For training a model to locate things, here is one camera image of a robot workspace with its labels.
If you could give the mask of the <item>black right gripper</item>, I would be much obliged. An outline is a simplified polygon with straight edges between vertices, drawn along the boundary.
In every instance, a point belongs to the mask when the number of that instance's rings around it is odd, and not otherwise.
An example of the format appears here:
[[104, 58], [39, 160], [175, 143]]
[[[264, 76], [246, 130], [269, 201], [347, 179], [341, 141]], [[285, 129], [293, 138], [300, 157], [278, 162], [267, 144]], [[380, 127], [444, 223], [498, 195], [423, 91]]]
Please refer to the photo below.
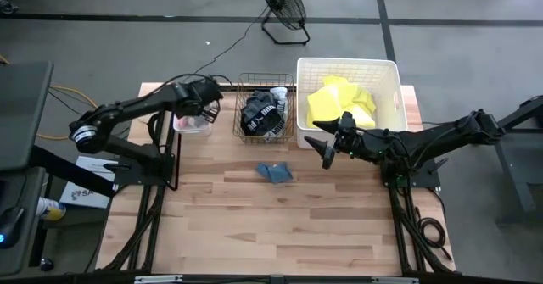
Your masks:
[[346, 153], [351, 159], [357, 158], [368, 160], [367, 149], [363, 137], [357, 131], [357, 126], [353, 114], [343, 112], [343, 114], [329, 121], [313, 120], [312, 124], [319, 129], [334, 135], [333, 148], [328, 145], [328, 141], [318, 140], [316, 138], [305, 136], [304, 139], [319, 154], [322, 160], [322, 168], [329, 170], [336, 153]]

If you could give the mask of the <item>ribbed grey pink sock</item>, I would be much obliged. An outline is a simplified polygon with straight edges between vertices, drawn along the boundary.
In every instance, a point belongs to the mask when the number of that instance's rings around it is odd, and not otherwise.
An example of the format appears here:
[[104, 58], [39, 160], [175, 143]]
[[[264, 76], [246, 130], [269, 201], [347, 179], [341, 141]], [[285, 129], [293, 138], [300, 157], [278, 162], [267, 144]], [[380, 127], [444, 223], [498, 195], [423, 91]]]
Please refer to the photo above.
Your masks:
[[211, 125], [215, 122], [221, 111], [219, 102], [204, 106], [198, 115], [183, 116], [178, 119], [174, 116], [172, 126], [175, 131], [182, 134], [205, 134], [211, 132]]

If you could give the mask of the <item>yellow cloth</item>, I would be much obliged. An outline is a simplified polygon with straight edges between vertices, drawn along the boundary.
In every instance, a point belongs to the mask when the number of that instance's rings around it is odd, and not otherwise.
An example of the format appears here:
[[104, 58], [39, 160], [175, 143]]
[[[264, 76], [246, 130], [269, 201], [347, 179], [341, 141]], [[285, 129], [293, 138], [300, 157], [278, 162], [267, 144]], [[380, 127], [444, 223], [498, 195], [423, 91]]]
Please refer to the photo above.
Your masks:
[[376, 126], [373, 115], [377, 107], [366, 88], [334, 75], [325, 76], [322, 82], [323, 87], [306, 98], [306, 124], [309, 128], [316, 129], [314, 121], [335, 120], [344, 112], [352, 114], [358, 127]]

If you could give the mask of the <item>black wire basket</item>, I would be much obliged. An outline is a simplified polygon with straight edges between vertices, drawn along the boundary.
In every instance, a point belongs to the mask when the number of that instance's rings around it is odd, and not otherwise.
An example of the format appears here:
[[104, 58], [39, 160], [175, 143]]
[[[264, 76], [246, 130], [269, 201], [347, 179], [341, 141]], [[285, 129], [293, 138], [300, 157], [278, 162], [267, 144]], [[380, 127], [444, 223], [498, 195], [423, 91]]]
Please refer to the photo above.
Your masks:
[[[273, 87], [285, 86], [288, 88], [288, 101], [286, 104], [289, 109], [287, 128], [283, 136], [276, 142], [264, 142], [260, 136], [245, 136], [240, 126], [241, 110], [247, 104], [246, 99], [254, 91], [269, 92]], [[290, 74], [267, 74], [267, 73], [242, 73], [238, 77], [236, 85], [235, 111], [233, 133], [243, 142], [251, 144], [283, 144], [294, 135], [295, 119], [295, 82]]]

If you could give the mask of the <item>black Puma underwear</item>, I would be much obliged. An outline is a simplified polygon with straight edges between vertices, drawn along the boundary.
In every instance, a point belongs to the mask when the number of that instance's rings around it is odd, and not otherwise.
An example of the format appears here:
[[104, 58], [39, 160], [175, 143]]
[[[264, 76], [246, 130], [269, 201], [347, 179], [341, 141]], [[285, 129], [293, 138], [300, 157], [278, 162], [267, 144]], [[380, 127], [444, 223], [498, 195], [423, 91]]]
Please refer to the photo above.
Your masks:
[[287, 128], [289, 109], [286, 103], [246, 104], [241, 110], [240, 126], [245, 136], [262, 137], [269, 131], [284, 132]]

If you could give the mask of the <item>small clear plastic bin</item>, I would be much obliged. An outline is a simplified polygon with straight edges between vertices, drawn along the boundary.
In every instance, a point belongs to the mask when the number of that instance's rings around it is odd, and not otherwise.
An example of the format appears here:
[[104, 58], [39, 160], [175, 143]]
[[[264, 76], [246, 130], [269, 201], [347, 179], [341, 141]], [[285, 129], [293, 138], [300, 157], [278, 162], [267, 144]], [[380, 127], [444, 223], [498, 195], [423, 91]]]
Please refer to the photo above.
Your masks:
[[204, 116], [183, 116], [177, 118], [173, 115], [173, 129], [183, 135], [208, 136], [212, 132], [212, 124]]

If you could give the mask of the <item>white plastic laundry basket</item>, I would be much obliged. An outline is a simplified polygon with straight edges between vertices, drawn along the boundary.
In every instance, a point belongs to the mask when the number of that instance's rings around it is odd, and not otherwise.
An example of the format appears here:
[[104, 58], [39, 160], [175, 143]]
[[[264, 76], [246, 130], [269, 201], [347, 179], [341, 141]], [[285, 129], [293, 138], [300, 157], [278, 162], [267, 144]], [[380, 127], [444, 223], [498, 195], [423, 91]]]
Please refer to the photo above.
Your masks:
[[307, 125], [307, 97], [324, 86], [327, 76], [344, 77], [347, 81], [367, 89], [377, 106], [373, 118], [376, 127], [392, 131], [408, 129], [406, 107], [401, 91], [400, 75], [393, 61], [361, 58], [299, 58], [296, 75], [296, 142], [299, 148], [309, 149], [306, 136], [330, 140], [331, 134]]

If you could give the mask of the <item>black desk support beam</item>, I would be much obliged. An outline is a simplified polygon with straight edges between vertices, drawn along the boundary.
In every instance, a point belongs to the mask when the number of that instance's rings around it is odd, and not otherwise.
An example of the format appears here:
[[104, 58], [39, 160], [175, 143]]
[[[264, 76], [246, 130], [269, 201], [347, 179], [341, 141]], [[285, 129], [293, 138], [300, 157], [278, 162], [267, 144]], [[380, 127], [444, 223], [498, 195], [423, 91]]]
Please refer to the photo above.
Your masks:
[[30, 167], [41, 167], [49, 175], [72, 182], [79, 187], [112, 198], [115, 195], [113, 183], [90, 170], [83, 169], [66, 159], [49, 152], [47, 149], [34, 146], [28, 162]]

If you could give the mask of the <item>white printed box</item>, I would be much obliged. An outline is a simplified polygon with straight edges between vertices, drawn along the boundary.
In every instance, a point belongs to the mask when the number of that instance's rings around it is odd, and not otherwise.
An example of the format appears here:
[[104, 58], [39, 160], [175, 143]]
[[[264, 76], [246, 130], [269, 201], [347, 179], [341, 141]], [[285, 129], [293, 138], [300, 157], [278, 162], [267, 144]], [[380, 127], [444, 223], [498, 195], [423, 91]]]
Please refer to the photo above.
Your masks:
[[[115, 173], [107, 170], [104, 167], [105, 164], [117, 164], [117, 161], [84, 156], [79, 156], [76, 161], [77, 166], [113, 182], [115, 180]], [[68, 181], [59, 202], [62, 204], [106, 209], [109, 204], [109, 198]]]

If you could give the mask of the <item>black desk top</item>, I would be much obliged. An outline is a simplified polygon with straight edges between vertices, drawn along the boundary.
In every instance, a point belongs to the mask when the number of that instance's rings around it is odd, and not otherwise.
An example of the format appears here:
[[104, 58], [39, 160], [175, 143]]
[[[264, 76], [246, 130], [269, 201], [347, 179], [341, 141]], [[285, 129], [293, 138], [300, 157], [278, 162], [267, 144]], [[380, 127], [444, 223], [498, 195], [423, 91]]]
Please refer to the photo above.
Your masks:
[[0, 171], [28, 165], [52, 73], [50, 62], [0, 65]]

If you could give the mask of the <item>yellow white can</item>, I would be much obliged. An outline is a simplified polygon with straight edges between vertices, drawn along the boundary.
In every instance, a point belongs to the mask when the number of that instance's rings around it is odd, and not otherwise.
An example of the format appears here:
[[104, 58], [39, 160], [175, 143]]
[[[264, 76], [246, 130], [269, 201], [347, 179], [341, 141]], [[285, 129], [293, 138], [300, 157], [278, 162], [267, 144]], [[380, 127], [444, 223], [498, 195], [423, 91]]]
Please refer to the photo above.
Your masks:
[[66, 207], [55, 200], [39, 197], [36, 206], [36, 217], [41, 220], [61, 220], [66, 213]]

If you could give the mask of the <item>black right frame rails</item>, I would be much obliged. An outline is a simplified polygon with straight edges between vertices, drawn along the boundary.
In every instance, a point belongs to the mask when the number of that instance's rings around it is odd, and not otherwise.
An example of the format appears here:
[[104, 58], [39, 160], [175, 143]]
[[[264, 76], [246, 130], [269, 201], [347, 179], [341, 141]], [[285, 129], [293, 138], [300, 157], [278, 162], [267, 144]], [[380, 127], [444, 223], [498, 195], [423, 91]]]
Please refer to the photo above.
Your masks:
[[[454, 270], [443, 264], [433, 252], [433, 249], [438, 249], [449, 261], [453, 260], [451, 253], [445, 248], [445, 226], [435, 218], [421, 216], [412, 197], [412, 188], [416, 185], [412, 179], [415, 172], [406, 165], [405, 160], [399, 163], [385, 161], [380, 165], [381, 179], [389, 192], [401, 272], [426, 272], [428, 265], [434, 273], [454, 273]], [[405, 232], [413, 243], [415, 269], [409, 263]]]

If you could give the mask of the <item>black frame rails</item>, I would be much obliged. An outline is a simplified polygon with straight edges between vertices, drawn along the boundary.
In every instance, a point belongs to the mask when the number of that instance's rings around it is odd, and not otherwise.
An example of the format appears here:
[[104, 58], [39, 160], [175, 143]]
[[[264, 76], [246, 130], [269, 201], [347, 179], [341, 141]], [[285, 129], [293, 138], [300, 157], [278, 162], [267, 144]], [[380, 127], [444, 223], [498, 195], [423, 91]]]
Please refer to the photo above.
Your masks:
[[120, 185], [117, 194], [128, 185], [141, 184], [143, 190], [133, 233], [102, 270], [119, 271], [123, 266], [128, 270], [152, 270], [165, 194], [168, 189], [175, 191], [178, 187], [178, 179], [174, 176], [178, 165], [172, 152], [173, 120], [174, 115], [165, 111], [150, 117], [148, 133], [151, 143], [148, 146], [158, 154], [158, 158], [153, 162], [132, 160], [132, 169], [115, 180]]
[[[428, 265], [434, 273], [454, 273], [454, 270], [443, 264], [433, 252], [433, 249], [438, 249], [449, 261], [453, 260], [451, 253], [445, 248], [445, 226], [435, 218], [421, 216], [412, 197], [412, 188], [416, 185], [412, 179], [415, 172], [406, 165], [405, 160], [399, 163], [385, 161], [380, 165], [381, 179], [389, 192], [401, 272], [426, 272]], [[413, 243], [415, 269], [409, 263], [405, 232]]]

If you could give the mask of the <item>black left frame rails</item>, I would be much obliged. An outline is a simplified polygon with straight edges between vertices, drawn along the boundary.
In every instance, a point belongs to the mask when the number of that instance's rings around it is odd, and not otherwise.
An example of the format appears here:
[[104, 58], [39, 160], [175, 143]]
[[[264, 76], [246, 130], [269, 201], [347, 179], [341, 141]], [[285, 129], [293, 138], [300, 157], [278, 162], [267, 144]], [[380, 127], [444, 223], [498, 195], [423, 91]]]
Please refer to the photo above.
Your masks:
[[178, 165], [172, 152], [173, 120], [174, 115], [165, 111], [150, 117], [148, 133], [151, 143], [148, 146], [158, 154], [158, 158], [153, 162], [132, 160], [132, 169], [115, 180], [120, 185], [117, 194], [128, 185], [141, 184], [143, 190], [133, 233], [102, 270], [119, 271], [123, 266], [128, 270], [152, 270], [165, 194], [168, 189], [175, 191], [178, 187], [178, 179], [174, 176]]

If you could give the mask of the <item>silver metal bracket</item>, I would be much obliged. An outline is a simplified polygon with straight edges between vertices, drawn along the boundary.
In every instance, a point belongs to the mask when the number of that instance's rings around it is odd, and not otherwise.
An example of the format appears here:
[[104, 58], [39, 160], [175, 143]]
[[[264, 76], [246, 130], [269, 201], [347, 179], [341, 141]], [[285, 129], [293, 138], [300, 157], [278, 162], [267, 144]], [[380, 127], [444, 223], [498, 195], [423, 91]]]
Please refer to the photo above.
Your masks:
[[183, 283], [183, 275], [136, 276], [133, 284], [176, 284]]
[[417, 278], [403, 276], [373, 276], [372, 284], [420, 284]]

